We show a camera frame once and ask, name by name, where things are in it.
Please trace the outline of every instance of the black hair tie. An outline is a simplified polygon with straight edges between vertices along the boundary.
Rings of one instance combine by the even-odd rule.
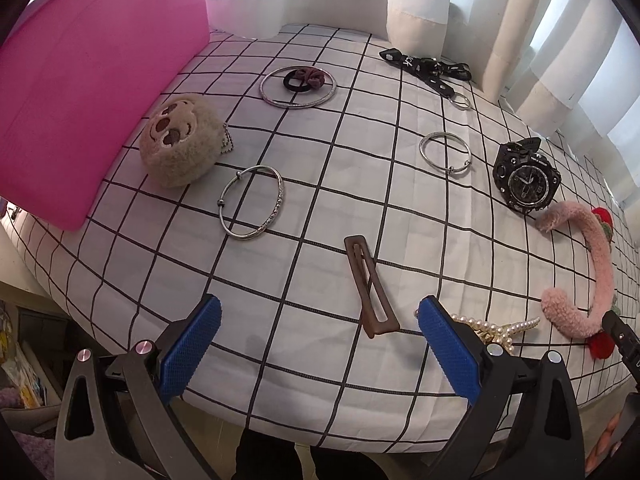
[[[302,84],[300,85],[292,85],[291,84],[291,80],[292,79],[298,79],[296,77],[296,73],[298,72],[298,69],[292,70],[291,72],[289,72],[286,76],[284,76],[284,86],[287,90],[291,90],[292,92],[309,92],[309,90],[311,90],[311,85],[309,83],[305,83],[304,79],[302,79]]]

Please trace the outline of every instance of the metal ring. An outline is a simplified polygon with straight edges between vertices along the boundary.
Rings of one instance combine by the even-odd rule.
[[[271,212],[269,217],[263,222],[263,224],[260,225],[260,227],[258,227],[257,229],[254,229],[253,231],[248,232],[247,234],[239,235],[238,233],[233,232],[231,229],[229,229],[226,226],[225,220],[222,217],[222,208],[225,206],[225,195],[226,195],[226,192],[229,190],[229,188],[236,181],[240,180],[245,173],[249,173],[250,171],[255,171],[255,170],[267,170],[275,175],[275,177],[278,179],[278,199],[276,200],[276,205],[274,206],[273,211]],[[235,238],[236,240],[248,240],[249,238],[254,238],[257,235],[263,233],[267,229],[267,227],[269,227],[269,225],[275,220],[276,216],[280,211],[280,207],[282,206],[283,199],[284,199],[284,182],[282,180],[282,176],[276,170],[274,170],[271,166],[264,166],[259,164],[258,166],[252,166],[250,168],[247,168],[246,170],[238,171],[236,172],[236,176],[233,177],[233,179],[228,184],[226,184],[225,189],[222,190],[222,194],[218,199],[218,214],[220,218],[220,225],[222,225],[222,228],[225,230],[226,234],[228,234],[232,238]]]
[[[457,142],[459,142],[465,147],[466,154],[468,155],[468,159],[465,161],[465,163],[462,166],[460,166],[459,168],[454,168],[453,166],[444,168],[443,166],[439,166],[435,162],[429,159],[429,157],[426,154],[427,142],[433,139],[437,139],[439,137],[446,137],[447,139],[456,140]],[[464,139],[461,139],[456,134],[450,134],[449,132],[433,132],[432,134],[429,134],[426,137],[422,138],[422,140],[420,141],[420,145],[418,146],[418,149],[420,151],[420,154],[422,155],[422,158],[426,160],[430,166],[433,166],[434,168],[437,168],[440,171],[444,171],[445,173],[462,173],[463,171],[466,170],[466,168],[471,166],[471,148],[469,148],[469,145],[466,143]]]
[[[449,102],[454,105],[458,110],[471,110],[471,101],[466,95],[453,92],[453,97],[449,98]]]
[[[260,81],[260,86],[258,87],[258,90],[260,91],[260,96],[265,101],[267,101],[270,105],[277,106],[278,108],[311,108],[313,106],[321,105],[322,103],[324,103],[325,101],[328,101],[329,99],[331,99],[331,97],[334,96],[335,91],[338,88],[338,85],[335,82],[334,76],[332,76],[326,70],[320,68],[319,66],[315,66],[313,68],[315,68],[316,70],[319,70],[324,75],[327,75],[331,78],[331,90],[329,90],[329,93],[324,97],[316,99],[315,101],[312,101],[310,103],[284,103],[281,101],[274,101],[273,99],[270,99],[267,97],[267,95],[264,93],[264,82],[267,81],[268,78],[270,78],[273,75],[276,75],[277,73],[284,72],[285,70],[296,70],[299,68],[308,68],[308,65],[284,66],[283,68],[277,68],[273,72],[269,72],[266,76],[264,76],[264,78],[262,78],[262,81]]]

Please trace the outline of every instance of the brown hair clip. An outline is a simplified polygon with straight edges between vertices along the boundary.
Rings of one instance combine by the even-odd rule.
[[[375,335],[397,332],[400,330],[400,323],[398,323],[391,304],[386,298],[382,283],[380,283],[380,278],[376,272],[376,264],[371,257],[371,253],[369,253],[369,247],[365,237],[362,235],[347,236],[344,239],[344,246],[347,249],[347,258],[351,266],[351,273],[353,274],[353,279],[356,282],[356,287],[360,295],[360,301],[362,302],[360,320],[362,321],[364,332],[366,332],[370,339],[373,339]],[[367,287],[368,279],[364,266],[362,265],[363,260],[367,264],[367,270],[369,271],[373,288],[378,295],[382,310],[384,310],[386,314],[386,320],[384,321],[380,321],[373,310],[369,288]]]

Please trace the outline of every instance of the blue gripper pad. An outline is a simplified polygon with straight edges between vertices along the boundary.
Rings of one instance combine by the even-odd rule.
[[[220,328],[220,300],[212,296],[167,352],[159,371],[158,395],[163,404],[180,396],[191,381],[209,343]]]
[[[474,404],[480,395],[478,362],[430,298],[420,302],[418,325],[453,391]]]

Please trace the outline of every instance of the beige plush keychain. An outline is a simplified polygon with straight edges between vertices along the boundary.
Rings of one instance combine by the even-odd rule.
[[[231,149],[226,124],[197,94],[181,94],[162,104],[140,139],[142,163],[163,187],[186,186]]]

